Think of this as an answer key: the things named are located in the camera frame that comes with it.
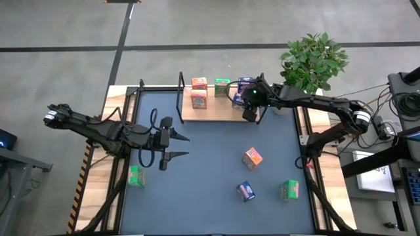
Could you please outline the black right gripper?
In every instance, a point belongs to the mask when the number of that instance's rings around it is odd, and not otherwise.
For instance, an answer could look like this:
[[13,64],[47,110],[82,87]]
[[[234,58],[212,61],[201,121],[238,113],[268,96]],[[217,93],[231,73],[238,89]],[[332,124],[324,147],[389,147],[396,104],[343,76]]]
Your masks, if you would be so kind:
[[272,89],[266,82],[264,74],[260,74],[242,90],[241,98],[243,100],[244,111],[242,117],[249,122],[257,120],[257,109],[268,107]]

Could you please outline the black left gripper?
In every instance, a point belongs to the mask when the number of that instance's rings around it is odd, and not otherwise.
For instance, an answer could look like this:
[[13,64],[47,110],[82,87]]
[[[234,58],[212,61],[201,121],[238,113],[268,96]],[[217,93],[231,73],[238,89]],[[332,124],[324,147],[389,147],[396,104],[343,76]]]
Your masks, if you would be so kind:
[[155,126],[157,117],[153,116],[151,118],[151,125],[152,128],[156,129],[156,133],[151,136],[152,138],[152,148],[151,148],[151,164],[155,161],[155,152],[160,151],[161,159],[159,161],[159,169],[160,170],[167,170],[168,162],[175,158],[182,155],[187,155],[188,152],[185,151],[170,151],[165,152],[165,149],[169,147],[169,139],[175,140],[182,140],[182,141],[190,141],[189,138],[179,134],[173,127],[173,118],[172,117],[164,117],[159,125],[159,128]]

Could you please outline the gray metal side table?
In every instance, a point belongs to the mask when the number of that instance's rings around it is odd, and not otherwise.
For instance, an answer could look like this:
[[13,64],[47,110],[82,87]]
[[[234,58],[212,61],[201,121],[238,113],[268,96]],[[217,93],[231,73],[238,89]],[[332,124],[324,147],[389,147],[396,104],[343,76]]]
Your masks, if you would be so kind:
[[50,172],[53,165],[0,148],[0,236],[8,236],[33,168]]

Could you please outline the wooden shelf black metal frame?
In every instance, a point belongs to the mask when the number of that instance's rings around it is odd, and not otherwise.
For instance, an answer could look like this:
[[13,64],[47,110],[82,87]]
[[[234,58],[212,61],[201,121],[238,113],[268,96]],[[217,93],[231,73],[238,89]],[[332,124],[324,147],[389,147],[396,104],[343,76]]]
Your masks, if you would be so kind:
[[215,97],[215,86],[207,86],[207,99],[205,109],[193,108],[192,105],[192,85],[184,81],[182,72],[178,74],[178,85],[176,110],[181,123],[185,121],[222,121],[222,122],[246,122],[242,117],[243,110],[234,108],[228,98]]

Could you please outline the orange Mini-Wheats cereal box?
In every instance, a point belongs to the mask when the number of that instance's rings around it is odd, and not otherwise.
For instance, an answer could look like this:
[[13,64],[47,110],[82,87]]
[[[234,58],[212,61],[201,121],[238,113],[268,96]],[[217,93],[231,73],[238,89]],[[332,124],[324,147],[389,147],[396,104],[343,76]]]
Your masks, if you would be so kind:
[[191,79],[193,90],[207,90],[208,82],[206,77],[195,77]]
[[243,164],[250,170],[254,170],[262,161],[263,158],[259,152],[254,148],[248,149],[242,157]]
[[194,109],[207,108],[207,91],[206,90],[191,90],[190,98],[192,107]]

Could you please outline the blue table mat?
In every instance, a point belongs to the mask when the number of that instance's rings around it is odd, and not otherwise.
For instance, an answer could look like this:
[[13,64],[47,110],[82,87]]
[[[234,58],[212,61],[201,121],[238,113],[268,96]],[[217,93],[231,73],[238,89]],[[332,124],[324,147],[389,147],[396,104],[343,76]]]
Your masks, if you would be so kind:
[[[265,113],[259,124],[246,122],[183,122],[167,92],[141,96],[138,123],[149,125],[156,108],[159,118],[173,118],[175,130],[190,139],[171,140],[171,151],[185,151],[167,170],[145,170],[144,187],[128,186],[120,232],[123,235],[289,234],[314,232],[310,202],[292,113]],[[243,154],[255,148],[262,162],[250,171]],[[299,182],[297,200],[280,199],[287,180]],[[243,202],[236,186],[248,181],[256,197]]]

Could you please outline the black power brick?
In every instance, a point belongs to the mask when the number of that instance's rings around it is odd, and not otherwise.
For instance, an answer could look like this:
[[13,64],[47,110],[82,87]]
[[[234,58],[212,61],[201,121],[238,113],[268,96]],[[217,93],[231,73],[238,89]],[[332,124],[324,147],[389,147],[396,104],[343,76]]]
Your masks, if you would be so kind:
[[388,128],[388,126],[386,126],[385,122],[383,121],[380,115],[376,115],[373,118],[372,123],[380,140],[388,140],[392,137],[391,129]]

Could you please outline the black metal table frame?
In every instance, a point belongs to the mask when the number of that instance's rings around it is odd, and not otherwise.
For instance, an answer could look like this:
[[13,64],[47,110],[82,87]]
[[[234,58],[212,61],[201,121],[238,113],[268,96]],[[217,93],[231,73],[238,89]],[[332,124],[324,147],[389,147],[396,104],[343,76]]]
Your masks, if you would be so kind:
[[[140,104],[140,95],[146,92],[167,92],[176,96],[175,107],[179,115],[184,115],[182,109],[185,107],[183,101],[188,90],[187,85],[179,83],[177,85],[112,85],[108,91],[104,102],[104,115],[109,115],[111,110],[122,107],[128,118],[137,117]],[[296,107],[293,108],[293,116],[297,134],[311,135],[317,131],[323,132],[331,125],[327,120],[327,114],[320,110]],[[75,197],[70,212],[70,219],[65,236],[78,236],[82,229],[93,219],[93,214],[98,212],[106,201],[112,188],[119,180],[118,172],[127,164],[126,161],[117,159],[112,162],[106,161],[101,170],[92,170],[95,161],[102,158],[104,151],[92,141],[86,143],[86,150],[77,182]],[[355,227],[353,211],[350,207],[350,200],[345,189],[345,179],[339,165],[338,155],[335,145],[327,144],[324,152],[319,159],[311,160],[310,172],[307,174],[315,182],[320,192],[328,200],[332,200],[331,189],[337,188],[339,196],[343,198],[345,206],[343,210],[337,209],[337,213],[343,213],[342,221],[350,227]],[[108,208],[103,219],[100,220],[94,235],[109,236],[117,233],[121,221],[123,207],[123,192],[116,195],[114,201]],[[339,235],[337,224],[333,220],[331,213],[323,206],[321,200],[315,193],[309,193],[312,219],[316,233],[328,233]]]

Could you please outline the white board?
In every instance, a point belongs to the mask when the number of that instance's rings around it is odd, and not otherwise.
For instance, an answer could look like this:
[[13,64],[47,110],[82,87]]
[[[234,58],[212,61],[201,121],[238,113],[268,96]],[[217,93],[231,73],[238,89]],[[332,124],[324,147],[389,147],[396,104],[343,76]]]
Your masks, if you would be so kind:
[[395,193],[389,166],[356,175],[358,189]]

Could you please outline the blue lit keyboard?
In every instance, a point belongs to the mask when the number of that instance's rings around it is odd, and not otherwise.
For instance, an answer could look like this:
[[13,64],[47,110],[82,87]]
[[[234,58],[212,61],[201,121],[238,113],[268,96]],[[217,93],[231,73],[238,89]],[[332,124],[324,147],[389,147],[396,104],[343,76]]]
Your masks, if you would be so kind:
[[420,205],[420,170],[418,168],[408,168],[406,178],[413,204]]

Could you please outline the green Apple Jacks cereal box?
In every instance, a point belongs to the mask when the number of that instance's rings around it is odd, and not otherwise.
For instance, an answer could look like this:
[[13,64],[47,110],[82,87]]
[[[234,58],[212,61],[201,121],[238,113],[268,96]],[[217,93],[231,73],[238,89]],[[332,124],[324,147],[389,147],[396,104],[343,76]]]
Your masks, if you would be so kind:
[[144,187],[146,185],[146,175],[143,169],[139,166],[130,166],[127,183],[130,186]]
[[215,97],[226,98],[226,91],[229,90],[230,83],[230,79],[217,77],[215,79]]
[[297,200],[299,198],[299,182],[297,180],[287,180],[280,187],[280,199]]

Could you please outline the black device blue light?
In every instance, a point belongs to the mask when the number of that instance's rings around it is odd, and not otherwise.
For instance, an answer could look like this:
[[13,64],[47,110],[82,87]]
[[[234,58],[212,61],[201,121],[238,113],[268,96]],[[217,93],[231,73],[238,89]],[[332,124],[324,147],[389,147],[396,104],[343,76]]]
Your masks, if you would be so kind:
[[17,142],[17,136],[0,129],[0,148],[13,150]]

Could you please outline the green leafy plant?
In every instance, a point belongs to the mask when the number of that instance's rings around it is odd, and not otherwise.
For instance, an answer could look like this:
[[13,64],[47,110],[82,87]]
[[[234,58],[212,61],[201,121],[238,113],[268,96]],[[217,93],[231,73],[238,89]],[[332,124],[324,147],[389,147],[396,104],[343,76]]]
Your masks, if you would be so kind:
[[280,75],[286,85],[308,94],[330,90],[329,80],[344,73],[350,62],[346,50],[326,32],[308,33],[287,46],[288,51],[279,57],[283,69]]

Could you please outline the dark gray side cart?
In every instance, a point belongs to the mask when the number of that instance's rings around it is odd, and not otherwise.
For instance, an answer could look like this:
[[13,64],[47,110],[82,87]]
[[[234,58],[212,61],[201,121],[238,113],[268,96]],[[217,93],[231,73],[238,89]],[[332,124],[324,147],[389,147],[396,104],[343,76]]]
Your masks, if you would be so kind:
[[402,126],[398,136],[420,140],[420,66],[411,72],[388,75],[391,100],[389,107]]

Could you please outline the black diagonal beam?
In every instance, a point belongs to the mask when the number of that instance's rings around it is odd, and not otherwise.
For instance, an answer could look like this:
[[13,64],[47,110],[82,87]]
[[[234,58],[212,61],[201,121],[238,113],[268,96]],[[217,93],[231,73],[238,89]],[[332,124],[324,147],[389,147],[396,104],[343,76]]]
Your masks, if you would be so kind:
[[379,167],[405,160],[420,167],[420,140],[399,139],[397,144],[391,145],[383,151],[342,166],[344,178],[369,172]]

